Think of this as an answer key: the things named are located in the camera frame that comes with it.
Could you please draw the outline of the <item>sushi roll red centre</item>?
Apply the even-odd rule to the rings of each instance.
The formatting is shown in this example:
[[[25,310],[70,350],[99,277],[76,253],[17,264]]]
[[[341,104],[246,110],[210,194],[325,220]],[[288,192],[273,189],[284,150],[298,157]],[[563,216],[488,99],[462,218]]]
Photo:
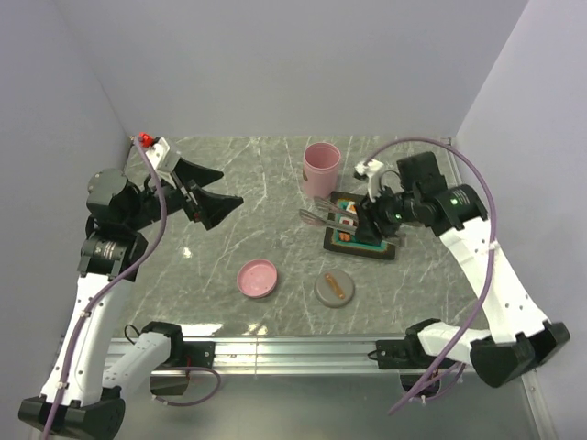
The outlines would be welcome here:
[[[340,222],[342,225],[346,225],[346,226],[350,226],[350,227],[356,227],[356,226],[357,226],[357,223],[356,223],[354,220],[352,220],[352,219],[350,219],[350,218],[348,218],[348,217],[346,217],[346,216],[341,216],[341,217],[338,219],[338,221],[339,221],[339,222]]]

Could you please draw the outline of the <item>sushi roll orange top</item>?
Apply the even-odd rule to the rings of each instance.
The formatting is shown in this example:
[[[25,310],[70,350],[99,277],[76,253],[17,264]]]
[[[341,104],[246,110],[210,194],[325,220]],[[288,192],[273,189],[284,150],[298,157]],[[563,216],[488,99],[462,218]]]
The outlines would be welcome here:
[[[351,215],[355,215],[357,216],[357,207],[356,204],[354,202],[347,202],[346,206],[345,206],[345,211],[347,213],[350,213]]]

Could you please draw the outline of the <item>metal tongs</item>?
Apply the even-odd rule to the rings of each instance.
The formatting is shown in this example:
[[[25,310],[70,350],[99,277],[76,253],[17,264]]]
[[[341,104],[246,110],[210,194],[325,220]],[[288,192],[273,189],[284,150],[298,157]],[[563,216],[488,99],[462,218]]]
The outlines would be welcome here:
[[[334,204],[333,202],[329,201],[326,198],[322,197],[315,197],[314,198],[315,207],[319,210],[324,211],[326,214],[316,214],[306,209],[299,209],[298,215],[299,218],[311,225],[311,226],[319,226],[319,227],[327,227],[336,229],[338,231],[353,233],[357,227],[350,227],[347,225],[342,225],[338,219],[341,216],[346,216],[352,220],[354,220],[358,225],[358,217],[347,213],[345,209],[342,207]]]

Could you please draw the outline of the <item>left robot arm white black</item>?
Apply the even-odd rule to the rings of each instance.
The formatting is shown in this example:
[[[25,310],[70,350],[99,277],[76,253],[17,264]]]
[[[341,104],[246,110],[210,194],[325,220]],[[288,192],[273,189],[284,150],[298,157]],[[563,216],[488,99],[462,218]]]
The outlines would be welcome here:
[[[163,224],[184,211],[210,230],[243,203],[238,196],[208,192],[224,174],[179,159],[171,171],[148,165],[137,186],[121,170],[97,172],[88,182],[90,213],[78,265],[77,294],[60,354],[39,395],[23,400],[21,422],[45,435],[113,439],[123,423],[127,399],[158,367],[183,368],[186,345],[177,324],[151,322],[113,366],[105,361],[114,326],[138,275],[157,246],[144,227]]]

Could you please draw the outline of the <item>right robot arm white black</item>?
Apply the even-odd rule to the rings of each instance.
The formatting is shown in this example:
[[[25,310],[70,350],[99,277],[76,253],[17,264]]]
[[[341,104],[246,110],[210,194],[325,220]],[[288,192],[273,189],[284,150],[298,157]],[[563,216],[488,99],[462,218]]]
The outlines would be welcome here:
[[[552,358],[570,341],[562,322],[550,321],[534,303],[492,238],[492,223],[479,195],[467,184],[449,186],[431,152],[397,162],[402,190],[382,185],[386,166],[360,162],[355,178],[368,185],[357,209],[359,239],[393,239],[402,225],[425,226],[458,262],[477,298],[488,329],[460,334],[448,359],[473,367],[499,388]]]

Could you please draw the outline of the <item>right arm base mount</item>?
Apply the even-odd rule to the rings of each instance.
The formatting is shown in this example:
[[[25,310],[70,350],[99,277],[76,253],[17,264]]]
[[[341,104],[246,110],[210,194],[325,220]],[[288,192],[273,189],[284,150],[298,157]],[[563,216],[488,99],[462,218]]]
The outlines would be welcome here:
[[[369,360],[377,363],[378,369],[397,369],[402,372],[412,369],[426,370],[434,361],[434,356],[427,355],[417,341],[409,342],[405,339],[380,339],[375,342],[375,349],[368,353]],[[423,388],[418,397],[432,398],[439,394],[441,380],[437,377],[442,370],[458,369],[458,363],[444,359],[431,373],[428,380],[432,383]]]

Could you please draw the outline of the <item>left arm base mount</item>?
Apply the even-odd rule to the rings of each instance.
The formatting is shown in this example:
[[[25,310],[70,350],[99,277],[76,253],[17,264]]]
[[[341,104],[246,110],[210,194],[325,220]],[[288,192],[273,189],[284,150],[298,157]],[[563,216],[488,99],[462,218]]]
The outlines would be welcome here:
[[[178,357],[164,361],[151,373],[150,391],[155,396],[183,396],[191,383],[195,383],[197,372],[186,371],[186,367],[212,368],[216,343],[191,341],[183,344]]]

